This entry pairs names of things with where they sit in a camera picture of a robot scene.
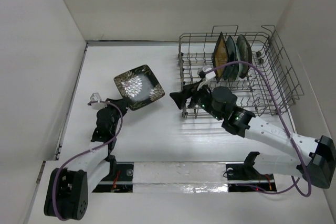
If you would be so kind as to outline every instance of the white wall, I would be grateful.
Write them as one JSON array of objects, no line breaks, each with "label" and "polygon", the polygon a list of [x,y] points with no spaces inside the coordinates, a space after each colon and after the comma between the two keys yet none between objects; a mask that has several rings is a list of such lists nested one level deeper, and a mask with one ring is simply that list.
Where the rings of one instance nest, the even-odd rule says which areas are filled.
[{"label": "white wall", "polygon": [[85,39],[173,40],[213,25],[276,24],[288,0],[64,0]]},{"label": "white wall", "polygon": [[[290,0],[279,22],[306,95],[292,107],[298,132],[336,141],[336,5],[335,0]],[[327,200],[336,218],[336,177]]]},{"label": "white wall", "polygon": [[0,0],[0,219],[22,223],[85,41],[62,0]]}]

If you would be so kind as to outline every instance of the white connector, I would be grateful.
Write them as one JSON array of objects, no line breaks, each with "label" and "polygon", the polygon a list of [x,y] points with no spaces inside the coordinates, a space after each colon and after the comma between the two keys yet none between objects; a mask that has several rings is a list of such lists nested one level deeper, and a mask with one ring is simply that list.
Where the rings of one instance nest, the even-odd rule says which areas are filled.
[{"label": "white connector", "polygon": [[[200,74],[201,72],[205,73],[205,72],[210,71],[211,69],[212,69],[212,66],[206,65],[206,66],[200,68],[197,73],[198,74]],[[211,82],[211,80],[214,79],[215,77],[216,77],[215,71],[207,73],[205,75],[205,77],[202,79],[203,81],[198,85],[197,90],[200,90],[200,88],[204,85],[208,85]]]},{"label": "white connector", "polygon": [[101,97],[100,97],[99,93],[93,93],[90,97],[90,101],[95,102],[95,103],[91,104],[91,107],[94,110],[101,110],[102,108],[104,108],[106,106],[105,103],[100,102],[102,100],[101,100]]}]

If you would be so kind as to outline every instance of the metal wire basket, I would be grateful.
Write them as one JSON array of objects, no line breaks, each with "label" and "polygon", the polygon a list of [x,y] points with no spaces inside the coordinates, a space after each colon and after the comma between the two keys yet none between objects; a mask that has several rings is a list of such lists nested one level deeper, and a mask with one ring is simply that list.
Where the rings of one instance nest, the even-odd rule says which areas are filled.
[{"label": "metal wire basket", "polygon": [[[252,63],[262,71],[268,80],[272,93],[275,96],[281,114],[304,95],[301,84],[292,67],[290,59],[283,47],[281,39],[272,25],[263,25],[260,31],[241,32],[235,26],[214,26],[211,33],[182,34],[179,37],[178,64],[180,67],[181,90],[185,84],[191,84],[200,80],[197,71],[205,65],[212,65],[212,54],[220,32],[225,40],[229,35],[236,41],[239,34],[243,34],[250,43],[253,51]],[[237,81],[210,83],[210,88],[218,86],[229,87],[238,97],[237,105],[253,111],[257,115],[277,114],[270,93],[261,76],[252,68],[244,79]],[[183,118],[211,117],[201,108],[188,109],[182,112]]]}]

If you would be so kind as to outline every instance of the plate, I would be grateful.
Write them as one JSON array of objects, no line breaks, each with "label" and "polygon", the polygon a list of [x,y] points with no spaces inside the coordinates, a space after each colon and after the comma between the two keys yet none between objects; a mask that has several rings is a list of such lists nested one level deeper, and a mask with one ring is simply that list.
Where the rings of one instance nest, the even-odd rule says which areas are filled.
[{"label": "plate", "polygon": [[[227,52],[228,52],[228,62],[240,60],[240,54],[238,47],[233,40],[231,36],[229,36],[226,40],[226,47],[227,47]],[[236,81],[239,78],[239,75],[241,74],[243,70],[243,64],[235,64],[235,65],[230,65],[227,66],[224,70],[223,74],[223,79],[227,80],[229,79],[230,81]]]},{"label": "plate", "polygon": [[[215,67],[226,64],[227,60],[228,60],[228,52],[227,52],[227,48],[225,44],[225,39],[224,39],[223,33],[220,33],[216,46],[215,46],[215,50],[212,54],[212,63],[215,68]],[[217,81],[219,81],[221,77],[223,76],[224,69],[225,68],[220,68],[215,71]]]},{"label": "plate", "polygon": [[142,65],[114,78],[118,91],[131,110],[138,110],[164,97],[165,93],[148,65]]},{"label": "plate", "polygon": [[[247,41],[244,35],[240,34],[237,39],[237,46],[240,53],[242,61],[252,64],[252,49],[250,43]],[[243,65],[243,70],[239,75],[240,78],[245,78],[247,76],[250,66]]]}]

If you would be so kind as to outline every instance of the screw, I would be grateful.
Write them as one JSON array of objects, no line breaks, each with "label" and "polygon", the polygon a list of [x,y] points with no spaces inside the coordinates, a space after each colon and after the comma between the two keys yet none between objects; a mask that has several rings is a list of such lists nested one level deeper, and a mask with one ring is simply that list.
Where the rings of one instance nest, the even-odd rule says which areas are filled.
[{"label": "screw", "polygon": [[126,170],[126,175],[127,176],[133,176],[133,170],[132,169],[128,169],[128,170]]},{"label": "screw", "polygon": [[226,170],[226,173],[227,173],[227,175],[229,175],[229,176],[232,176],[233,175],[233,168],[228,168],[227,170]]}]

